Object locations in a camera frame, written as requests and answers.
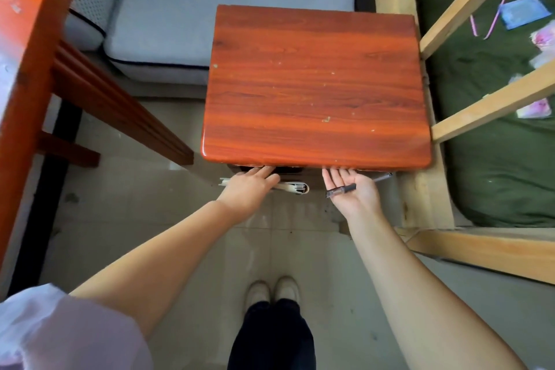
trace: black pants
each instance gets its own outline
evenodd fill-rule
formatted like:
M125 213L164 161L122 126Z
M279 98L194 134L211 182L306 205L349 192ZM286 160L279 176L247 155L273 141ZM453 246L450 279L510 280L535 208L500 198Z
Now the black pants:
M285 298L252 305L227 370L316 370L314 340L299 305Z

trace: orange wooden table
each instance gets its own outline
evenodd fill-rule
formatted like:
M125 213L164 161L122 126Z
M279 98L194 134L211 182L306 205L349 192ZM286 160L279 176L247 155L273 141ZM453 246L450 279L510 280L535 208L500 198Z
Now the orange wooden table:
M414 18L220 5L202 155L239 165L428 166Z
M0 0L0 263L35 152L95 167L100 155L42 131L51 94L180 165L193 152L61 40L71 0Z

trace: bed rail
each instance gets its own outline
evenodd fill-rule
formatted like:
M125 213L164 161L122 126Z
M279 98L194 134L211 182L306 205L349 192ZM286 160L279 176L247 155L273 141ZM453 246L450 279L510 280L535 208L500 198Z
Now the bed rail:
M455 0L421 38L422 58L435 50L486 0ZM409 14L416 0L376 0L376 11ZM426 68L422 63L424 81ZM529 73L436 124L428 85L425 96L434 141L430 168L397 173L403 228L415 252L440 256L555 284L555 228L462 228L454 224L440 143L555 93L555 61Z

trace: floor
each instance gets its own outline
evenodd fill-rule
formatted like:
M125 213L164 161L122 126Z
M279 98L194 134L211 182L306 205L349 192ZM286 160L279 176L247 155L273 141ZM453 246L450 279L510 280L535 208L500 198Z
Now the floor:
M199 151L202 101L144 105ZM226 165L200 155L183 169L88 115L77 142L99 151L101 164L70 168L41 278L68 291L216 198L219 178L231 175ZM398 225L395 180L378 185L385 213ZM370 278L352 241L338 232L336 217L322 191L271 193L259 212L212 248L149 340L156 369L224 369L245 290L255 280L274 284L282 275L300 285L320 370L405 369ZM546 341L555 336L555 290L423 260L527 364L555 366Z

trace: forearm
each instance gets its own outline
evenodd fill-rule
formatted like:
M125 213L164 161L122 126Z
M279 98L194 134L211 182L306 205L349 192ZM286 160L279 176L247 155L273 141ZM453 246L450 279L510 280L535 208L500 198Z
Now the forearm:
M508 345L408 250L381 214L350 222L411 369L524 369Z
M71 295L133 317L149 336L209 248L234 224L234 214L225 205L207 203L104 268Z

